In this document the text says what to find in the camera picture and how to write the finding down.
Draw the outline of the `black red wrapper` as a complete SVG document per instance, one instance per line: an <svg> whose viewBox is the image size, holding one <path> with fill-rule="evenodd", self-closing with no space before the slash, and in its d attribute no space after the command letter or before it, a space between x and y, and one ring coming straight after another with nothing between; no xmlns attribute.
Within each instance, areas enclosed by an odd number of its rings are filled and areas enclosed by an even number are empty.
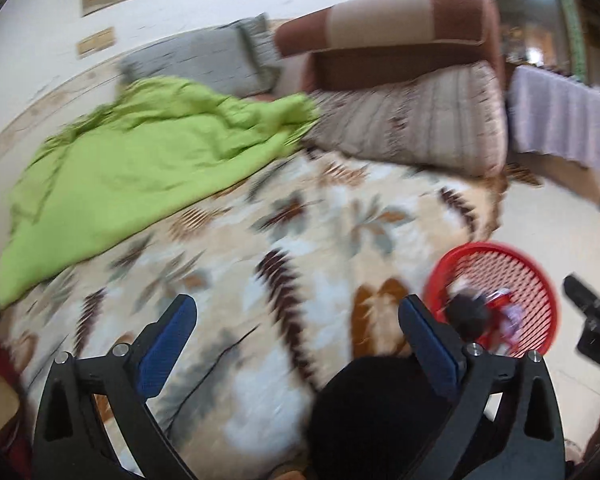
<svg viewBox="0 0 600 480"><path fill-rule="evenodd" d="M446 305L444 315L446 322L466 342L478 340L491 323L486 296L471 290L454 295Z"/></svg>

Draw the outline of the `red cloth garment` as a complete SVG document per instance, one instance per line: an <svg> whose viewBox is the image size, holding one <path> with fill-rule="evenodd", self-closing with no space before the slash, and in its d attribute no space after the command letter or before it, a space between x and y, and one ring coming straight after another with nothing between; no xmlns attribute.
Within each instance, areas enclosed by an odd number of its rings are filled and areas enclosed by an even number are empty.
<svg viewBox="0 0 600 480"><path fill-rule="evenodd" d="M0 345L0 479L32 478L25 422L19 377Z"/></svg>

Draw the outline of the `lavender tablecloth table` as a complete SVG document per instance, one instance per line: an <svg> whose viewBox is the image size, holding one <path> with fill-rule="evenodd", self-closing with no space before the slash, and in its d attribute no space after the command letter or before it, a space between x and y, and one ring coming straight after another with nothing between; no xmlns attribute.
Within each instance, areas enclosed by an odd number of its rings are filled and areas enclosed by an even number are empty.
<svg viewBox="0 0 600 480"><path fill-rule="evenodd" d="M517 152L557 156L600 174L600 92L521 65L514 70L507 103Z"/></svg>

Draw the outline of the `leaf pattern fleece blanket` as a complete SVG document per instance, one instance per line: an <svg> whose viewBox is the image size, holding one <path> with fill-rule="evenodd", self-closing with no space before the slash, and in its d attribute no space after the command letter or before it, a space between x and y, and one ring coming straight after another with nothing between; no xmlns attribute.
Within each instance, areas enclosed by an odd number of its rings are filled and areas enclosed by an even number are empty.
<svg viewBox="0 0 600 480"><path fill-rule="evenodd" d="M487 240L506 184L299 154L70 266L0 322L35 418L58 351L102 356L179 294L197 326L148 405L201 479L296 460L317 391L355 354L403 353L399 297Z"/></svg>

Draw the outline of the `green duvet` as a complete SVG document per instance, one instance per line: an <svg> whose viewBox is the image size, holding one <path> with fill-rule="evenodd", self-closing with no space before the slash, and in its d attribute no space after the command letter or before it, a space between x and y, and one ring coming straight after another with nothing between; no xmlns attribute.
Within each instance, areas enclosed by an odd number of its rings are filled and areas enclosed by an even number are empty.
<svg viewBox="0 0 600 480"><path fill-rule="evenodd" d="M292 154L319 117L304 93L258 101L178 77L130 84L48 138L12 188L0 308Z"/></svg>

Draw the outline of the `striped brown pillow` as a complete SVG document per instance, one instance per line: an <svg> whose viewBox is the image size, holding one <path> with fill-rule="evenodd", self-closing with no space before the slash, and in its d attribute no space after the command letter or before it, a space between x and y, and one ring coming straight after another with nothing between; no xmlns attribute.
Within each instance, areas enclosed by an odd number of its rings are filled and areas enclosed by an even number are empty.
<svg viewBox="0 0 600 480"><path fill-rule="evenodd" d="M305 146L392 164L428 166L472 178L503 171L507 124L489 63L445 67L400 84L316 90L317 124Z"/></svg>

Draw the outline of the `grey quilted pillow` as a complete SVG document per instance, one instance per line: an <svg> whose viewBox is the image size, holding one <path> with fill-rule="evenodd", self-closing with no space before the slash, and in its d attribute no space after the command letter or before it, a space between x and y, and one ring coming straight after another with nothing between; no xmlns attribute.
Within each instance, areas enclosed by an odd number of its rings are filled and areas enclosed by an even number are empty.
<svg viewBox="0 0 600 480"><path fill-rule="evenodd" d="M260 14L160 40L122 58L119 70L126 84L180 77L215 92L249 98L271 92L282 66L268 17Z"/></svg>

